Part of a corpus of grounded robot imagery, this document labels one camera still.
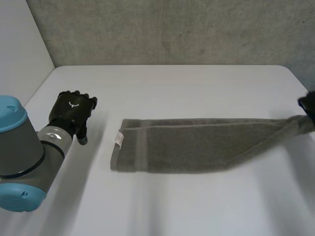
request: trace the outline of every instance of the concrete wall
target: concrete wall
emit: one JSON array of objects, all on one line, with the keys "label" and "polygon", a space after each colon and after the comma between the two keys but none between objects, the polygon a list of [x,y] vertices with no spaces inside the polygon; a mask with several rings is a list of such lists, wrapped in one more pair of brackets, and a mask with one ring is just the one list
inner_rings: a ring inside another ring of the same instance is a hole
[{"label": "concrete wall", "polygon": [[1,0],[0,94],[25,105],[54,69],[25,0]]},{"label": "concrete wall", "polygon": [[55,66],[275,64],[315,89],[314,0],[27,0]]}]

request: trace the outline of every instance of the gray towel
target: gray towel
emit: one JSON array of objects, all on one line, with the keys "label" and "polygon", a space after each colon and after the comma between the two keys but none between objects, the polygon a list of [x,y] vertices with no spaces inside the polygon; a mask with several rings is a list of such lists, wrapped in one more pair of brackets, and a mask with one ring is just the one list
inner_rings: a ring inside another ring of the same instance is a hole
[{"label": "gray towel", "polygon": [[307,116],[287,119],[124,119],[119,172],[206,173],[226,170],[298,134],[314,130]]}]

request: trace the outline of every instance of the white tag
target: white tag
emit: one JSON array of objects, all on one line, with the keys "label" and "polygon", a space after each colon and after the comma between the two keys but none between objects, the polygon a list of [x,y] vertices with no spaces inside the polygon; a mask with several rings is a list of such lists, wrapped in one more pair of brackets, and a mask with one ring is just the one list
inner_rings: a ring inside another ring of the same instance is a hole
[{"label": "white tag", "polygon": [[121,132],[117,131],[117,134],[114,137],[114,142],[119,145],[119,149],[122,148],[124,136]]}]

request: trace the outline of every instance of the white table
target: white table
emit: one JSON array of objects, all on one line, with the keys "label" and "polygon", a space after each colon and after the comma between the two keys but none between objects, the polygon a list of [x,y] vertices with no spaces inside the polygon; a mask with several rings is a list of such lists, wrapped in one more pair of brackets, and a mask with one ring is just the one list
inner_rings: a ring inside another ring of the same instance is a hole
[{"label": "white table", "polygon": [[64,66],[26,109],[36,130],[59,92],[98,98],[89,143],[76,141],[42,206],[0,210],[5,236],[314,235],[314,136],[231,171],[156,175],[110,171],[124,118],[286,118],[306,89],[281,66]]}]

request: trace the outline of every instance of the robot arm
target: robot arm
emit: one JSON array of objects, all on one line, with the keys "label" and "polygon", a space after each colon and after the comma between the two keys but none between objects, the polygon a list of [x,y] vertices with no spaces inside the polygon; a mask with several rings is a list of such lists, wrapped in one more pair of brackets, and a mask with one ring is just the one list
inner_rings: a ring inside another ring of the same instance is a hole
[{"label": "robot arm", "polygon": [[87,119],[97,99],[61,92],[49,124],[36,134],[25,109],[11,96],[0,96],[0,207],[11,211],[37,209],[51,187],[73,136],[88,142]]}]

